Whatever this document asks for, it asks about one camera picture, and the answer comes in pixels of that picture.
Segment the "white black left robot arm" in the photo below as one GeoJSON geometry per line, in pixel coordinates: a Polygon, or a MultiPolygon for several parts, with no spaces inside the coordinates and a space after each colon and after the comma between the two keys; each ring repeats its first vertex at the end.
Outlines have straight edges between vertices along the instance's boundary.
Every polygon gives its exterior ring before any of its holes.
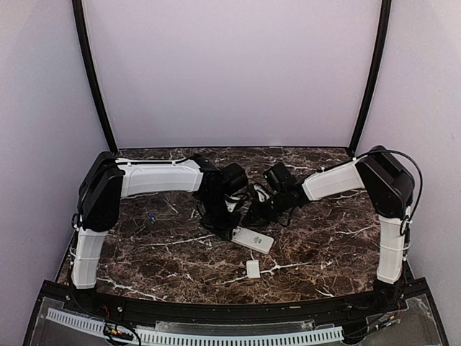
{"type": "Polygon", "coordinates": [[[238,164],[219,168],[199,154],[181,160],[131,160],[104,151],[98,155],[79,188],[72,226],[77,231],[71,283],[73,302],[86,314],[96,314],[101,297],[91,289],[105,236],[118,222],[123,198],[155,192],[190,192],[203,208],[201,225],[230,241],[241,214],[229,210],[231,197],[248,184],[238,164]]]}

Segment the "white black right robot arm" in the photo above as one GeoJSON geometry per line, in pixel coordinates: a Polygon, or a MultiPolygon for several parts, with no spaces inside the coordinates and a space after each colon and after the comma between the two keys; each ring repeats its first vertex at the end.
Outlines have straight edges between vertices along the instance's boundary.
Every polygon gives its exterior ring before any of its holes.
{"type": "Polygon", "coordinates": [[[407,154],[376,146],[370,151],[336,166],[319,169],[304,179],[296,179],[281,162],[263,173],[271,191],[254,186],[250,207],[242,225],[265,226],[279,223],[284,212],[293,213],[314,201],[350,190],[363,189],[380,222],[380,258],[377,279],[396,283],[411,243],[410,225],[419,205],[423,180],[398,161],[407,154]]]}

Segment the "white remote control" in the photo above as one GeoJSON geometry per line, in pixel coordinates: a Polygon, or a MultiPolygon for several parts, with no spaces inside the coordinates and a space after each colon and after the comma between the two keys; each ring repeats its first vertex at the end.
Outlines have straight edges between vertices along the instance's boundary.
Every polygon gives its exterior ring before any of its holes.
{"type": "Polygon", "coordinates": [[[268,254],[274,243],[272,237],[242,227],[233,229],[231,241],[263,254],[268,254]]]}

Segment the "white battery cover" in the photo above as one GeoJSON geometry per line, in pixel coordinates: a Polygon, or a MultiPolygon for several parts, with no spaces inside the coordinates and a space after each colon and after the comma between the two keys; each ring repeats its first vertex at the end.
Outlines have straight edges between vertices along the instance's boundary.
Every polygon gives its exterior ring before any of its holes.
{"type": "Polygon", "coordinates": [[[246,262],[246,276],[251,279],[261,277],[258,260],[249,260],[246,262]]]}

